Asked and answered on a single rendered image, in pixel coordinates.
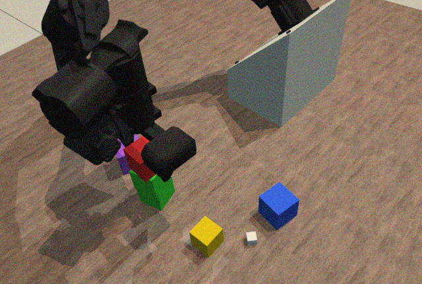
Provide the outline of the blue cube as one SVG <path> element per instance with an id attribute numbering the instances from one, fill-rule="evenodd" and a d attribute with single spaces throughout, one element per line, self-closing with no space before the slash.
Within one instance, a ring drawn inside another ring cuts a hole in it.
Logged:
<path id="1" fill-rule="evenodd" d="M 297 215 L 298 205 L 299 199 L 280 182 L 258 197 L 258 212 L 276 230 Z"/>

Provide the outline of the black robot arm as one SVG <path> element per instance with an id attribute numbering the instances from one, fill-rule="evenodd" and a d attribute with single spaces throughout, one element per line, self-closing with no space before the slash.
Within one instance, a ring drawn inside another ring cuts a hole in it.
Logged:
<path id="1" fill-rule="evenodd" d="M 307 0 L 251 1 L 259 9 L 268 6 L 278 35 L 320 9 L 312 10 Z M 57 72 L 32 92 L 48 123 L 65 136 L 63 144 L 94 165 L 110 162 L 121 148 L 118 138 L 131 135 L 111 109 L 116 99 L 139 92 L 147 82 L 139 43 L 148 30 L 119 19 L 101 40 L 108 21 L 109 0 L 50 0 L 42 32 L 51 42 Z"/>

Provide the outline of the purple block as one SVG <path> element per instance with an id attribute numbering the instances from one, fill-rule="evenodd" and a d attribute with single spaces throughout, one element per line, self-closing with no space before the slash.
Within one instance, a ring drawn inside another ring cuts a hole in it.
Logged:
<path id="1" fill-rule="evenodd" d="M 136 134 L 134 134 L 134 141 L 136 141 L 136 140 L 138 140 L 138 136 Z M 118 139 L 118 141 L 120 141 L 120 139 Z M 125 153 L 123 151 L 124 148 L 125 147 L 124 147 L 124 145 L 121 142 L 121 148 L 116 153 L 116 156 L 117 156 L 118 162 L 120 164 L 121 170 L 123 172 L 123 175 L 126 175 L 126 174 L 129 173 L 129 171 L 131 170 L 131 168 L 129 167 L 129 165 L 127 163 L 127 159 L 126 159 Z"/>

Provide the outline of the green block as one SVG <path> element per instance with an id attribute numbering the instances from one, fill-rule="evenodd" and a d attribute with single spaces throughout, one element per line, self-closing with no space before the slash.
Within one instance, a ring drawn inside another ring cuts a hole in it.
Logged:
<path id="1" fill-rule="evenodd" d="M 148 204 L 149 206 L 152 206 L 154 208 L 157 208 L 159 210 L 163 210 L 169 199 L 172 197 L 173 193 L 175 192 L 173 180 L 172 177 L 167 182 L 167 184 L 164 186 L 162 191 L 159 193 L 158 197 L 152 196 L 150 194 L 147 194 L 143 191 L 140 191 L 137 189 L 140 201 Z"/>
<path id="2" fill-rule="evenodd" d="M 163 182 L 158 175 L 153 176 L 147 182 L 144 182 L 132 169 L 129 171 L 135 189 L 143 191 L 152 196 L 158 197 L 167 182 Z"/>

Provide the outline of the yellow block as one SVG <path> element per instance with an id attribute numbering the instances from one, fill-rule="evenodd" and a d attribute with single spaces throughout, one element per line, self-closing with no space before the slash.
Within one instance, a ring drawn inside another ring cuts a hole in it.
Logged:
<path id="1" fill-rule="evenodd" d="M 190 231 L 191 244 L 207 257 L 224 241 L 223 229 L 204 216 Z"/>

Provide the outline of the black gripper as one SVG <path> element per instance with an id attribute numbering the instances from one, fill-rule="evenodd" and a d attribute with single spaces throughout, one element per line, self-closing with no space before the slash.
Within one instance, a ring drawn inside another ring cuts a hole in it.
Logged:
<path id="1" fill-rule="evenodd" d="M 174 170 L 196 155 L 196 142 L 178 127 L 164 130 L 154 122 L 162 116 L 161 110 L 152 102 L 151 96 L 155 93 L 155 85 L 147 80 L 139 92 L 117 98 L 111 109 L 118 113 L 131 130 L 126 140 L 118 138 L 124 147 L 134 142 L 134 134 L 143 135 L 149 140 L 141 152 L 144 164 L 166 182 Z"/>

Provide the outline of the red block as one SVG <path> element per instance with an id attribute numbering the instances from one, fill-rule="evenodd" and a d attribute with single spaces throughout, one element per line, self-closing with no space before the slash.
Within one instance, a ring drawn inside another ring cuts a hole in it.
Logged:
<path id="1" fill-rule="evenodd" d="M 149 140 L 145 137 L 140 137 L 132 144 L 123 149 L 129 167 L 144 181 L 147 182 L 156 174 L 152 172 L 147 166 L 141 156 L 142 149 Z"/>

